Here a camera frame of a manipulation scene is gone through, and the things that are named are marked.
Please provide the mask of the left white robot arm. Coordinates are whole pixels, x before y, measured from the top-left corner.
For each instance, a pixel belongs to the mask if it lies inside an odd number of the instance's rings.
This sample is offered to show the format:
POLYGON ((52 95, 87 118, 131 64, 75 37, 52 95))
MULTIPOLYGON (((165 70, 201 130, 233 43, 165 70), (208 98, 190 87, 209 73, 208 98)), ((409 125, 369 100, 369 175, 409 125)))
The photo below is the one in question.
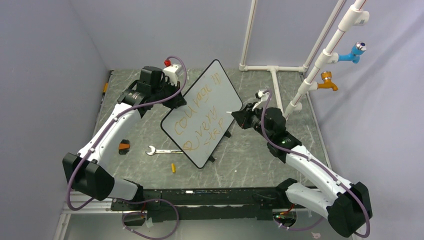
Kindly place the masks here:
POLYGON ((139 79, 119 95, 112 113, 94 137, 78 153, 64 156, 62 164, 68 189, 99 201, 122 199, 129 209, 139 209, 144 203, 143 186, 112 176, 107 166, 129 130, 153 105, 162 104, 169 109, 186 105, 181 93, 184 83, 178 80, 186 74, 180 64, 164 69, 143 67, 139 79))

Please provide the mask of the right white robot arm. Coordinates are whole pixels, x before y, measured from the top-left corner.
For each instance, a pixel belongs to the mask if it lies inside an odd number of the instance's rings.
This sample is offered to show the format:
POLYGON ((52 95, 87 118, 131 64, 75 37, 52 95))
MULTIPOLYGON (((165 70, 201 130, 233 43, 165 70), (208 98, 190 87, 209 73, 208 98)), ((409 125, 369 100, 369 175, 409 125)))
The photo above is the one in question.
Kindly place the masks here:
POLYGON ((286 129, 286 119, 279 108, 256 108, 249 103, 244 109, 231 112, 242 129, 253 129, 263 136, 270 153, 295 168, 316 187, 315 190, 294 179, 277 186, 276 203, 287 208, 301 205, 326 219, 333 230, 345 238, 359 235, 359 228, 370 227, 372 206, 368 188, 341 177, 313 156, 286 129))

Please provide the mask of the black-framed whiteboard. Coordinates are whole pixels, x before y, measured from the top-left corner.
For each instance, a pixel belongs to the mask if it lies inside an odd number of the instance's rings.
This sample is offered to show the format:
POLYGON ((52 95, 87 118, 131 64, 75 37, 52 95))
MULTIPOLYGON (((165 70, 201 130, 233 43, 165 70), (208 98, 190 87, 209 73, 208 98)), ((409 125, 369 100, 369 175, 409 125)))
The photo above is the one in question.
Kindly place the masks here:
POLYGON ((162 131, 199 169, 212 156, 243 102, 218 59, 213 60, 183 95, 186 105, 172 109, 162 131))

